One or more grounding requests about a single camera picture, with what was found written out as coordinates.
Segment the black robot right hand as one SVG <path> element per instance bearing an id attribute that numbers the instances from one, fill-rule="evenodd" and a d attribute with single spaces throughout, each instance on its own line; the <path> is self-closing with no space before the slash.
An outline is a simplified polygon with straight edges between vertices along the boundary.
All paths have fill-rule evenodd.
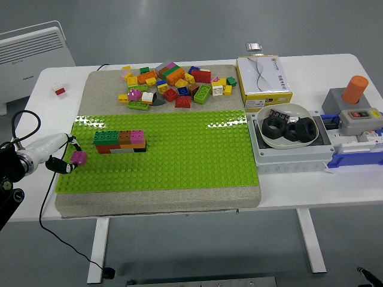
<path id="1" fill-rule="evenodd" d="M 372 285 L 372 286 L 382 286 L 382 281 L 378 279 L 375 275 L 373 275 L 370 271 L 366 270 L 363 267 L 357 267 L 357 271 L 364 276 L 364 278 Z"/>

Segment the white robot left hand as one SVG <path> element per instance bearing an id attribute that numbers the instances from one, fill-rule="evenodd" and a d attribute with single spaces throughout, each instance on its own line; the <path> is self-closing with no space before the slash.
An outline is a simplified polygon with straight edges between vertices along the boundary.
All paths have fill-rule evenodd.
<path id="1" fill-rule="evenodd" d="M 60 174 L 71 173 L 78 167 L 77 163 L 66 163 L 53 157 L 53 154 L 67 144 L 72 144 L 76 151 L 82 151 L 75 136 L 58 133 L 45 136 L 30 143 L 25 149 L 17 152 L 20 161 L 25 166 L 25 175 L 31 175 L 37 170 L 39 164 L 45 163 L 46 168 Z"/>

